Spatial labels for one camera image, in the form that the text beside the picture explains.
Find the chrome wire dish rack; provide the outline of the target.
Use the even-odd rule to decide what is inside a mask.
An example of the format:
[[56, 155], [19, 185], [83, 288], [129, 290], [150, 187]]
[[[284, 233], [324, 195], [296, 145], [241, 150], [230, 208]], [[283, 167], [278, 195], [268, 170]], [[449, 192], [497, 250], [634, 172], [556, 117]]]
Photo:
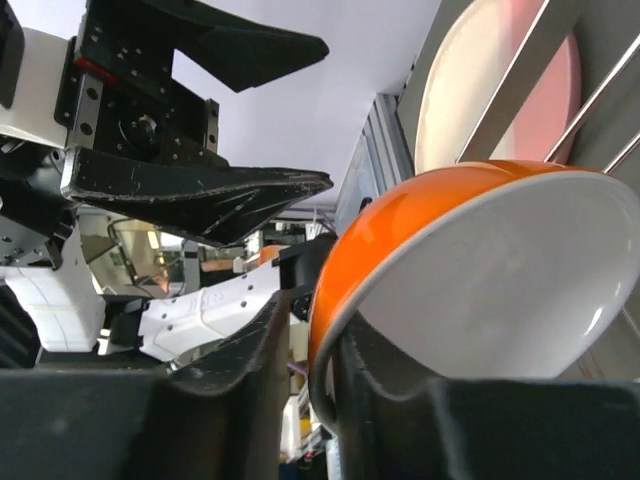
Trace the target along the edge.
[[511, 23], [521, 34], [520, 42], [511, 45], [509, 63], [478, 114], [457, 155], [458, 162], [488, 159], [539, 84], [545, 90], [534, 98], [537, 123], [526, 125], [525, 143], [539, 146], [551, 132], [554, 142], [543, 160], [549, 163], [568, 154], [575, 134], [601, 97], [639, 54], [639, 39], [635, 38], [591, 95], [581, 101], [580, 85], [575, 81], [581, 72], [576, 48], [569, 44], [568, 63], [559, 70], [555, 57], [571, 42], [573, 27], [585, 5], [584, 1], [518, 1], [509, 9], [515, 15]]

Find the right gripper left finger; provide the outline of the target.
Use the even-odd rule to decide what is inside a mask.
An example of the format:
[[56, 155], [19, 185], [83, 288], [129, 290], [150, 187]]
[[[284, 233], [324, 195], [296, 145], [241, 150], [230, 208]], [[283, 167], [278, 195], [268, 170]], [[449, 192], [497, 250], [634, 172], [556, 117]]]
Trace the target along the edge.
[[175, 372], [54, 365], [1, 373], [5, 479], [274, 479], [289, 298], [274, 293]]

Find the orange white bowl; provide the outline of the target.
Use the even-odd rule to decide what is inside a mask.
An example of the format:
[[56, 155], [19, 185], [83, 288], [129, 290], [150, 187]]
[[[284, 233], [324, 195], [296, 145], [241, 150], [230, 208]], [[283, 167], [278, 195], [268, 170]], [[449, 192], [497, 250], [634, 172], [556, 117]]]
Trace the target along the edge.
[[448, 378], [552, 379], [603, 334], [639, 278], [639, 198], [617, 178], [539, 161], [414, 176], [338, 238], [310, 311], [309, 395], [330, 431], [332, 354], [361, 315]]

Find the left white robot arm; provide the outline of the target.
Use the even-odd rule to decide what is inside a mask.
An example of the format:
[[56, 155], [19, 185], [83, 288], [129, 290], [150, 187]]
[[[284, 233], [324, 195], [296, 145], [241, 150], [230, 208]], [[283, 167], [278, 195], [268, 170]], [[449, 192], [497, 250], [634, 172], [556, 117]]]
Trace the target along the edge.
[[331, 187], [324, 172], [230, 165], [219, 106], [173, 78], [176, 52], [241, 92], [329, 48], [198, 1], [89, 1], [70, 39], [1, 5], [1, 280], [47, 352], [95, 350], [116, 317], [92, 286], [79, 207], [226, 246]]

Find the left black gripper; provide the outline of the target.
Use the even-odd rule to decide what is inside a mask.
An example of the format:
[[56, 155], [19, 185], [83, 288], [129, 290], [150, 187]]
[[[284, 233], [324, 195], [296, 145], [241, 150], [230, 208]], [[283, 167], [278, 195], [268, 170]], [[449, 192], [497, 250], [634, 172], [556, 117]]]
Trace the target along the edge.
[[173, 78], [177, 49], [234, 92], [329, 54], [320, 37], [199, 1], [171, 1], [169, 14], [156, 1], [86, 2], [54, 109], [68, 145], [86, 147], [65, 158], [64, 197], [224, 246], [333, 187], [320, 171], [158, 165], [187, 163], [189, 147], [202, 158], [218, 146], [220, 107]]

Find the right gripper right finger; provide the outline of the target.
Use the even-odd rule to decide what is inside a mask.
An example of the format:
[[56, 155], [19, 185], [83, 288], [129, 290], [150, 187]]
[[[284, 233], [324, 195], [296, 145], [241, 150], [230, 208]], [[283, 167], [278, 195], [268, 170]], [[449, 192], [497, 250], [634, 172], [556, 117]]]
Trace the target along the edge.
[[334, 354], [347, 479], [635, 479], [632, 383], [439, 378], [361, 319]]

